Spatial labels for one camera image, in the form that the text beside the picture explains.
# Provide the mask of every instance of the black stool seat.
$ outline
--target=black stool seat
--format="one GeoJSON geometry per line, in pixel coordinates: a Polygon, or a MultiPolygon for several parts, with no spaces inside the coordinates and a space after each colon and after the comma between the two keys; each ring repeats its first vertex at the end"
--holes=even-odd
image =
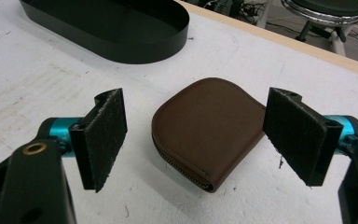
{"type": "Polygon", "coordinates": [[[309,10],[338,17],[358,15],[358,0],[292,0],[309,10]]]}

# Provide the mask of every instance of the scratched white surface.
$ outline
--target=scratched white surface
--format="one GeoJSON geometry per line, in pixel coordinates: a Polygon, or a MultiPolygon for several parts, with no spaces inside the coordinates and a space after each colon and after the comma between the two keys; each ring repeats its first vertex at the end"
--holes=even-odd
{"type": "Polygon", "coordinates": [[[311,189],[287,164],[278,169],[280,155],[264,137],[210,194],[158,155],[150,123],[204,77],[232,81],[262,104],[279,87],[321,114],[358,118],[358,75],[193,14],[188,37],[165,61],[114,63],[30,21],[19,1],[0,0],[0,161],[44,119],[84,116],[96,94],[123,88],[129,131],[103,190],[83,190],[75,159],[63,160],[78,223],[340,223],[337,189],[349,159],[335,156],[324,186],[311,189]]]}

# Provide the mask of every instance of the black tray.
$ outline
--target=black tray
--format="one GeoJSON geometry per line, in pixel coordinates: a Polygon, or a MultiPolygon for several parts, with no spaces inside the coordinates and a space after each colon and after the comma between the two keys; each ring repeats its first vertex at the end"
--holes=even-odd
{"type": "Polygon", "coordinates": [[[186,43],[189,16],[173,0],[21,0],[36,23],[119,63],[153,63],[186,43]]]}

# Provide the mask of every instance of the brown leather pouch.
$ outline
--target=brown leather pouch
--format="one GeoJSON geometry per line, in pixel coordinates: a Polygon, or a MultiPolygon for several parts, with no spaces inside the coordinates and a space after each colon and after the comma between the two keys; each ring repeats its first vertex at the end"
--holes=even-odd
{"type": "Polygon", "coordinates": [[[205,78],[158,109],[152,136],[167,163],[215,192],[264,135],[264,114],[265,107],[239,86],[205,78]]]}

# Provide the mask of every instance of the screw hole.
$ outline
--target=screw hole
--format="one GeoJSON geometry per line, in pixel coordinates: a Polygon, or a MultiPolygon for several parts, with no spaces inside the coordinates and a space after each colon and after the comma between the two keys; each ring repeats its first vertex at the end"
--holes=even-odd
{"type": "Polygon", "coordinates": [[[30,152],[36,152],[37,150],[39,150],[41,148],[41,146],[31,146],[28,148],[28,151],[30,152]]]}
{"type": "Polygon", "coordinates": [[[21,217],[22,223],[32,223],[37,221],[43,214],[43,211],[41,208],[34,208],[26,212],[21,217]]]}

